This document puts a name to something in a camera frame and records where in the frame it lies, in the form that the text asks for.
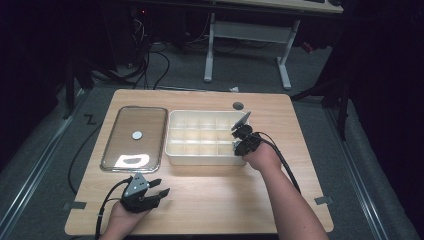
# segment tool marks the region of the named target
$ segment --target wooden table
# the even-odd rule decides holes
[[[233,111],[233,103],[252,111],[249,123],[255,131],[268,133],[276,142],[293,171],[302,194],[326,231],[333,222],[325,204],[308,149],[290,98],[283,94],[180,92],[118,90],[115,92],[75,201],[86,202],[84,209],[72,209],[65,226],[70,235],[94,235],[99,208],[109,190],[129,173],[103,172],[99,165],[117,112],[138,105],[173,110]],[[148,191],[171,188],[136,228],[133,234],[249,234],[276,233],[271,205],[259,172],[245,166],[175,166],[162,155],[160,169],[144,174],[148,180],[161,178],[161,185]],[[111,197],[120,197],[124,186]],[[106,205],[104,231],[110,208]]]

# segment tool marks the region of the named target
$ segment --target small hole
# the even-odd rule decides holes
[[[235,110],[243,110],[244,105],[243,105],[243,103],[241,103],[241,102],[235,102],[235,103],[233,103],[233,108],[234,108]]]

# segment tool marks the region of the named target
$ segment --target white desk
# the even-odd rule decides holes
[[[315,3],[304,0],[214,0],[215,2],[236,3],[257,5],[262,7],[275,7],[299,11],[313,11],[322,13],[342,13],[341,7],[335,7],[328,3]],[[290,28],[271,27],[256,24],[245,24],[225,21],[215,21],[215,14],[211,14],[209,31],[209,48],[206,56],[205,82],[212,81],[213,60],[214,60],[214,39],[215,37],[235,38],[253,41],[284,43],[281,57],[277,58],[277,65],[280,70],[283,88],[291,89],[290,79],[286,69],[287,57],[296,37],[300,20],[294,21]]]

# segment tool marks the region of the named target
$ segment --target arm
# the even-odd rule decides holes
[[[264,179],[280,239],[328,239],[315,213],[281,170],[280,159],[271,146],[261,143],[243,160]]]
[[[149,212],[150,210],[141,213],[127,212],[119,201],[116,202],[110,213],[106,231],[100,240],[124,239]]]

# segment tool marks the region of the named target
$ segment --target metal tray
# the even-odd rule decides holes
[[[156,172],[162,157],[167,119],[165,108],[121,108],[100,168],[113,172]]]

